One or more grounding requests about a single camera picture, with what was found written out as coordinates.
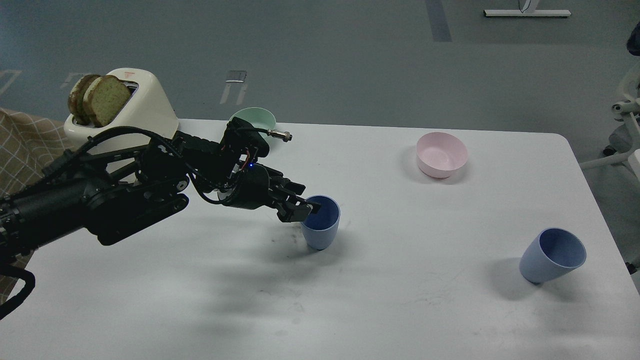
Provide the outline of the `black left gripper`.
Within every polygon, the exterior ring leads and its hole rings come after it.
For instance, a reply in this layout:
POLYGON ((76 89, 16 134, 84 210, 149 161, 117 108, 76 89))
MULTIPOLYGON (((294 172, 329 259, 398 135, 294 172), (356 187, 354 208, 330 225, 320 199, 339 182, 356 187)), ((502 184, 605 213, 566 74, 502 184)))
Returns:
POLYGON ((281 171, 250 164, 237 174, 230 190, 220 191, 220 201, 225 207, 245 210, 274 208, 281 223, 302 223, 322 208, 320 203, 300 197, 305 190, 304 184, 291 181, 281 171), (286 198, 275 201, 274 197, 286 198))

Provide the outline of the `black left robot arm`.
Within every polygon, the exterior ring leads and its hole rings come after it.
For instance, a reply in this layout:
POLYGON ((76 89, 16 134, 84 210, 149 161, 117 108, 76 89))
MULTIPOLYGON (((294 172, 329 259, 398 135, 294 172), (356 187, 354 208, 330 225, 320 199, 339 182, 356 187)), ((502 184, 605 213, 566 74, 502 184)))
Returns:
POLYGON ((263 166, 264 135, 284 142, 288 132, 231 119, 220 142, 177 131, 163 137, 118 126, 66 150, 43 177, 1 201, 1 261, 87 229, 110 246, 184 210, 192 185, 213 205, 277 211, 282 223, 301 223, 321 205, 302 198, 306 187, 263 166))

